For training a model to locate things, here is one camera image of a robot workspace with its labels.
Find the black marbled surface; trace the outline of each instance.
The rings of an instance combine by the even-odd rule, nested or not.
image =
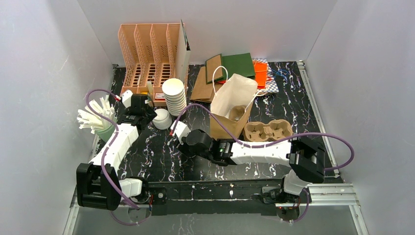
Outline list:
[[[274,119],[285,119],[292,124],[294,132],[319,132],[296,62],[272,62],[270,66],[276,71],[286,70],[289,74],[276,77],[279,93],[255,99],[249,121],[268,123]],[[201,65],[189,66],[188,103],[200,67]],[[111,88],[115,94],[120,93],[124,76],[125,68],[115,70]],[[117,103],[115,109],[122,109],[122,106],[121,103]],[[191,107],[186,112],[184,122],[190,129],[209,132],[209,116],[197,107]],[[142,176],[150,182],[269,179],[281,178],[290,170],[282,165],[261,163],[217,166],[200,157],[185,157],[173,147],[173,143],[174,139],[169,136],[167,130],[158,130],[150,123],[121,162],[118,171],[120,179],[129,176]],[[100,141],[97,151],[102,146],[103,143]],[[326,157],[326,167],[330,166],[330,161]]]

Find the brown paper bag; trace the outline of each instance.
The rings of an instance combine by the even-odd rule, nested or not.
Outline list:
[[[245,124],[248,122],[249,115],[251,115],[252,103],[248,106],[244,115],[239,121],[232,121],[226,117],[215,115],[215,117],[236,137],[242,133]],[[210,137],[214,139],[232,139],[230,135],[218,124],[215,119],[210,117]]]
[[[220,89],[222,84],[215,84],[215,89]],[[190,100],[211,103],[215,93],[212,84],[206,84],[206,67],[201,67],[192,90]]]
[[[216,92],[212,104],[210,105],[211,112],[236,138],[239,137],[245,124],[248,122],[252,103],[257,95],[257,86],[258,84],[254,80],[234,74],[222,88]],[[239,121],[231,120],[232,109],[236,112],[241,112],[240,106],[246,107],[244,110],[245,113]],[[231,136],[226,133],[212,117],[210,117],[209,135],[214,139],[231,139]]]

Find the desk organizer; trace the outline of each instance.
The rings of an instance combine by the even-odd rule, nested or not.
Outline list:
[[[147,93],[149,81],[155,105],[166,106],[155,95],[163,92],[167,79],[180,79],[187,86],[190,47],[183,23],[122,24],[118,39],[127,69],[121,93]]]
[[[251,142],[277,141],[293,135],[291,124],[286,120],[272,120],[268,124],[248,122],[244,126],[244,139]]]

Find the green notebook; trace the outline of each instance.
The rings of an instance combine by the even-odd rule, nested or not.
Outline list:
[[[227,55],[222,56],[222,66],[228,70],[229,78],[232,77],[234,73],[239,74],[244,77],[255,79],[255,69],[252,63],[252,58],[250,53],[239,54],[239,55]],[[215,81],[225,81],[226,72],[223,71],[223,76],[215,79]]]

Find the green cup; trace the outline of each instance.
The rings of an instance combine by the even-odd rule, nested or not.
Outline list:
[[[111,136],[113,135],[114,130],[115,126],[111,125],[105,130],[95,131],[95,134],[97,134],[103,141],[108,142],[108,140],[110,140]]]

